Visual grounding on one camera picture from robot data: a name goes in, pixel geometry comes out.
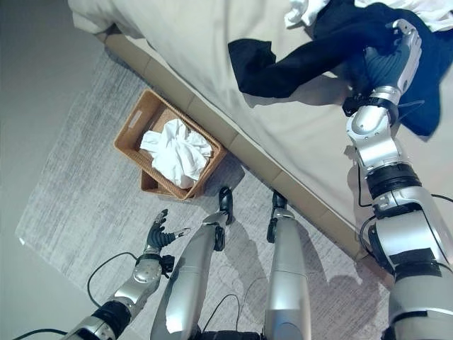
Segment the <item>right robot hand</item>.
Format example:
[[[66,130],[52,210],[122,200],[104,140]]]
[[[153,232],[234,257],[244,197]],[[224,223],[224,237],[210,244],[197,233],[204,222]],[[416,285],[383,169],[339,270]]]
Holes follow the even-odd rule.
[[[417,72],[422,54],[422,40],[415,26],[402,18],[387,24],[395,40],[391,52],[383,55],[377,49],[365,50],[365,66],[373,91],[391,88],[392,94],[402,96],[409,89]]]

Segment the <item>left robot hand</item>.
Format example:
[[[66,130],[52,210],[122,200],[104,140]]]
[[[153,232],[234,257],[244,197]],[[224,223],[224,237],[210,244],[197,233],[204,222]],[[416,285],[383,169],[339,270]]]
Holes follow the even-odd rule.
[[[145,254],[160,254],[160,251],[173,243],[176,239],[188,235],[190,228],[183,228],[174,232],[166,232],[164,223],[168,215],[168,209],[163,209],[155,217],[153,224],[148,232],[144,247]]]

